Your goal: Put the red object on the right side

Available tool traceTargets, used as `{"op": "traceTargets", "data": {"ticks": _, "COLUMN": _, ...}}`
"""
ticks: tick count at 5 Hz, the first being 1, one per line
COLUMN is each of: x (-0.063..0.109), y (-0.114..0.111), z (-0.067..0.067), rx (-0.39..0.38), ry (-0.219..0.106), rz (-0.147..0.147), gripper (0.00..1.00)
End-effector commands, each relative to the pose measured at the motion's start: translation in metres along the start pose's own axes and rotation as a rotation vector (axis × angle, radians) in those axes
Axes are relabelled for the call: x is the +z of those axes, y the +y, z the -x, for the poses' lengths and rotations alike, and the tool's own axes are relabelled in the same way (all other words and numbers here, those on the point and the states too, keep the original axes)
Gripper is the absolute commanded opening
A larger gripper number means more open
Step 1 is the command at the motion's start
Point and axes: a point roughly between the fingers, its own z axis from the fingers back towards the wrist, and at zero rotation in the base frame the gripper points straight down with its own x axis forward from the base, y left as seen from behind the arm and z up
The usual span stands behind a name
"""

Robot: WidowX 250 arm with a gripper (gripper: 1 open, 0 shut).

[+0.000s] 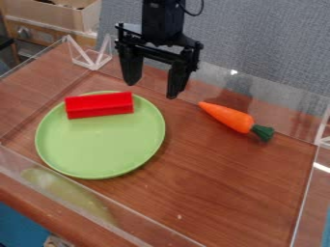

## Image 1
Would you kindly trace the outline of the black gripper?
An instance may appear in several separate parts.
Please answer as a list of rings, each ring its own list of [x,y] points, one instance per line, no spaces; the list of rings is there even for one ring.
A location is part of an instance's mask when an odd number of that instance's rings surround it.
[[[170,37],[143,34],[139,24],[118,23],[115,48],[119,52],[125,81],[135,85],[142,77],[143,58],[170,65],[166,97],[175,99],[185,91],[191,71],[197,71],[203,44],[178,31]]]

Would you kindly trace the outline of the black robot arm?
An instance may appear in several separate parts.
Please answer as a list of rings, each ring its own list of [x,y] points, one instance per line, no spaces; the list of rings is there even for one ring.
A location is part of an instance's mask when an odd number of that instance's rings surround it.
[[[183,34],[186,0],[143,0],[142,24],[119,22],[115,48],[125,81],[133,86],[142,78],[143,59],[170,65],[166,97],[185,91],[190,75],[199,68],[203,44]]]

